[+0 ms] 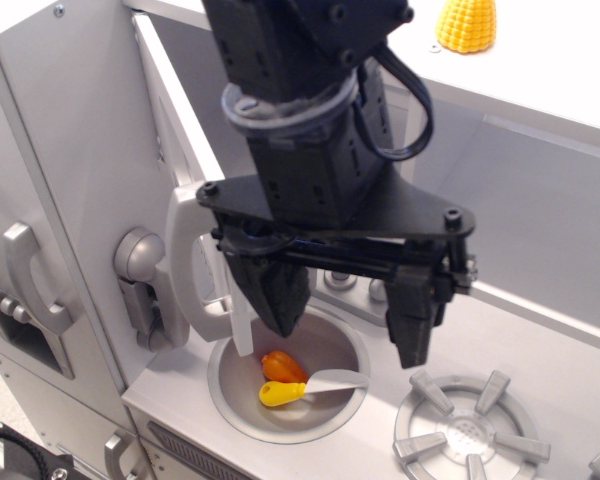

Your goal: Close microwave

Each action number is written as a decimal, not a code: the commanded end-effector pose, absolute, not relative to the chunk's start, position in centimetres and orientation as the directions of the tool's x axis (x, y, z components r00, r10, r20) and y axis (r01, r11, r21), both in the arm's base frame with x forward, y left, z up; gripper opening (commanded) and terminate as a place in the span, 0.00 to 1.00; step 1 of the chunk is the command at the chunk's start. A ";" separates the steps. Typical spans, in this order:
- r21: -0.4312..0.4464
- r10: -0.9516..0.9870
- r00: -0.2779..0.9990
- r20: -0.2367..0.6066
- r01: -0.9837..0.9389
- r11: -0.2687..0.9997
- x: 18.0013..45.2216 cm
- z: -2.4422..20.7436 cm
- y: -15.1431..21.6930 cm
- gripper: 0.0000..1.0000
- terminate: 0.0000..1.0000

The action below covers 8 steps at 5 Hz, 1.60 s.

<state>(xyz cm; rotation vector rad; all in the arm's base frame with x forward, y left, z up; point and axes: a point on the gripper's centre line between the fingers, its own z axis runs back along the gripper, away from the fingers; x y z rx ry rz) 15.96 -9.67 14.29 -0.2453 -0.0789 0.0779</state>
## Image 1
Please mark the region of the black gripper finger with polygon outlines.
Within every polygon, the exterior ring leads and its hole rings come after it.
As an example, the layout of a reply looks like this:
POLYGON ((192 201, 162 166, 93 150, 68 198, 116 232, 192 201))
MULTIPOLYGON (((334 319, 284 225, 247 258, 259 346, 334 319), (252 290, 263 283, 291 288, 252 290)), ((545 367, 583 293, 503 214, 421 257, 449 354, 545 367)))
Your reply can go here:
POLYGON ((281 257, 287 248, 247 254, 228 239, 220 241, 235 283, 263 323, 281 337, 292 334, 311 295, 308 269, 281 257))
POLYGON ((386 324, 401 367, 427 362, 432 330, 441 324, 446 286, 425 267, 400 266, 384 284, 388 310, 386 324))

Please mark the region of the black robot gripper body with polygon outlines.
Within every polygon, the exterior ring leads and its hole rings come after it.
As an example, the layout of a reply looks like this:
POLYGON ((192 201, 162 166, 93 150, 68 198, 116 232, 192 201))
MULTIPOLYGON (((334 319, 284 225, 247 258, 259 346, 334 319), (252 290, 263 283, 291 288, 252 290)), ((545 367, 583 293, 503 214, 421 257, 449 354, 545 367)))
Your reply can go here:
POLYGON ((430 127, 395 148, 379 102, 297 112, 239 102, 225 104, 224 113, 246 138, 256 173, 199 190, 216 218, 219 247, 228 239, 240 252, 262 254, 287 245, 281 257, 308 272, 384 283, 400 266, 425 267, 446 286, 446 303, 470 291, 473 216, 395 169, 426 147, 430 127))

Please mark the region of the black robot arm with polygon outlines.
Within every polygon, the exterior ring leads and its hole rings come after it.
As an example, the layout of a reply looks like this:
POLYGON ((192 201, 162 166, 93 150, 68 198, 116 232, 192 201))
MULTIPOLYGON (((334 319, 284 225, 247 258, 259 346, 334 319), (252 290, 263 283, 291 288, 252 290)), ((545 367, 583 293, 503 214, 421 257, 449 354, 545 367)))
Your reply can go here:
POLYGON ((422 365, 432 330, 475 268, 472 213, 420 190, 397 164, 433 126, 395 147, 382 74, 430 112, 423 82, 389 49, 405 1, 208 1, 228 76, 221 104, 256 171, 200 188, 231 274, 265 325, 287 337, 309 299, 310 269, 383 283, 403 367, 422 365))

